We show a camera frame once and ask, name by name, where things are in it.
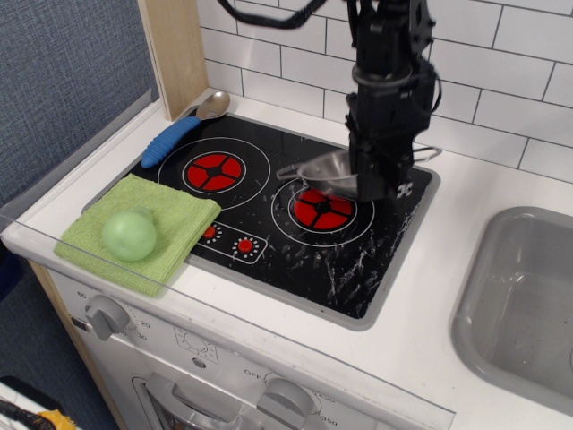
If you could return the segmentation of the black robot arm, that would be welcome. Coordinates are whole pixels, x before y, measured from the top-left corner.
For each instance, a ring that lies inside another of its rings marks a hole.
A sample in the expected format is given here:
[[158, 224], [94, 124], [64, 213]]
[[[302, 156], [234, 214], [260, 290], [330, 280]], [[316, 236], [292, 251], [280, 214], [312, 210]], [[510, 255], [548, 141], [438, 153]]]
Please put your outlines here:
[[346, 96], [355, 198], [399, 197], [410, 186], [413, 142], [440, 104], [435, 67], [423, 56], [435, 25], [425, 1], [347, 4], [357, 90]]

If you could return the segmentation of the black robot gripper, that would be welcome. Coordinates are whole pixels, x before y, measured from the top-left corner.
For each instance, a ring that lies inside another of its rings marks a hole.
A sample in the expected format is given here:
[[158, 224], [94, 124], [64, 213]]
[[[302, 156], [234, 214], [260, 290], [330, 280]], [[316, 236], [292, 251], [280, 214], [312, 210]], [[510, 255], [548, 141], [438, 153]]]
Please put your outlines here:
[[409, 166], [398, 162], [413, 150], [414, 138], [429, 127], [437, 73], [431, 66], [417, 66], [399, 75], [380, 76], [356, 66], [353, 77], [358, 87], [346, 97], [346, 126], [351, 170], [357, 175], [356, 200], [407, 197], [414, 183]]

